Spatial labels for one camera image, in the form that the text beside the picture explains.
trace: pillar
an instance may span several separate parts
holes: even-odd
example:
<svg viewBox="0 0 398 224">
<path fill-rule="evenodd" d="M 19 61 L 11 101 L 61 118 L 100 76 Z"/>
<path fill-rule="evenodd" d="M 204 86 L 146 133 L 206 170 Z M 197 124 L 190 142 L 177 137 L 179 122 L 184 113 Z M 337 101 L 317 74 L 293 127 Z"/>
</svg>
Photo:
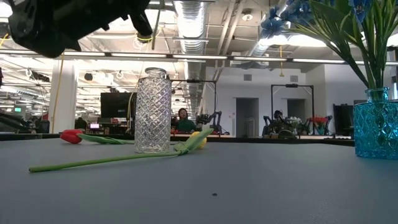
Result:
<svg viewBox="0 0 398 224">
<path fill-rule="evenodd" d="M 50 133 L 75 127 L 76 93 L 79 71 L 74 61 L 54 60 L 50 91 Z"/>
</svg>

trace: gray table surface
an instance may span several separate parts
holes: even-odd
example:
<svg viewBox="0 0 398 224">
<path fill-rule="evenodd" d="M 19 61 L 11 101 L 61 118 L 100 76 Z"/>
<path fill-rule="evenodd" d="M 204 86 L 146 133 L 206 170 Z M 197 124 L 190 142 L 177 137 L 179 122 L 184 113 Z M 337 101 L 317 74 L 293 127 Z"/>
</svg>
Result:
<svg viewBox="0 0 398 224">
<path fill-rule="evenodd" d="M 181 157 L 28 173 L 133 147 L 0 142 L 0 223 L 398 223 L 398 161 L 352 147 L 208 143 Z"/>
</svg>

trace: green stem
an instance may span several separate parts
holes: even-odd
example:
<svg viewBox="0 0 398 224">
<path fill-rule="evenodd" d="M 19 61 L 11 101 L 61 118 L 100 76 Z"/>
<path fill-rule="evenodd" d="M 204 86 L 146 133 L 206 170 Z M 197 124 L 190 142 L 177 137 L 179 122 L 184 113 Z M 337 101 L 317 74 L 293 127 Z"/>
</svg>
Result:
<svg viewBox="0 0 398 224">
<path fill-rule="evenodd" d="M 107 159 L 95 159 L 89 161 L 81 161 L 81 162 L 71 162 L 68 164 L 59 164 L 53 166 L 37 166 L 30 167 L 29 172 L 45 172 L 45 171 L 53 171 L 60 170 L 65 168 L 77 167 L 77 166 L 87 166 L 92 164 L 100 164 L 104 162 L 115 162 L 115 161 L 124 161 L 129 159 L 140 159 L 140 158 L 148 158 L 148 157 L 164 157 L 164 156 L 179 156 L 183 154 L 183 151 L 177 152 L 163 152 L 163 153 L 153 153 L 153 154 L 136 154 L 131 156 L 121 156 Z"/>
</svg>

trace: computer screen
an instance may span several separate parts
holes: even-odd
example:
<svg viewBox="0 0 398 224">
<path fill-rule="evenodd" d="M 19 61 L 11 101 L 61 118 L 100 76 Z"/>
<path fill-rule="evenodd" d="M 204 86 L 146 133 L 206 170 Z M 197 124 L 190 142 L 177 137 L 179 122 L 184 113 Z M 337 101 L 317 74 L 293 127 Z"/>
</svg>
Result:
<svg viewBox="0 0 398 224">
<path fill-rule="evenodd" d="M 100 128 L 100 124 L 90 124 L 91 129 L 98 129 Z"/>
<path fill-rule="evenodd" d="M 102 118 L 127 118 L 127 109 L 131 93 L 101 93 Z M 137 93 L 131 98 L 131 116 L 136 115 Z"/>
</svg>

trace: textured glass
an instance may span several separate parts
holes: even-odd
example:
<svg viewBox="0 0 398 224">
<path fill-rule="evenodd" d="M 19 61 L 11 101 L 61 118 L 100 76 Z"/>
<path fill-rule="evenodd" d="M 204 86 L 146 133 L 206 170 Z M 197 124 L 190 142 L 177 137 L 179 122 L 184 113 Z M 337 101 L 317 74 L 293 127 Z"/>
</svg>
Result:
<svg viewBox="0 0 398 224">
<path fill-rule="evenodd" d="M 171 81 L 159 74 L 139 80 L 134 138 L 136 151 L 165 152 L 170 146 Z"/>
<path fill-rule="evenodd" d="M 388 88 L 366 91 L 368 102 L 354 107 L 355 154 L 398 159 L 398 103 L 388 101 Z"/>
</svg>

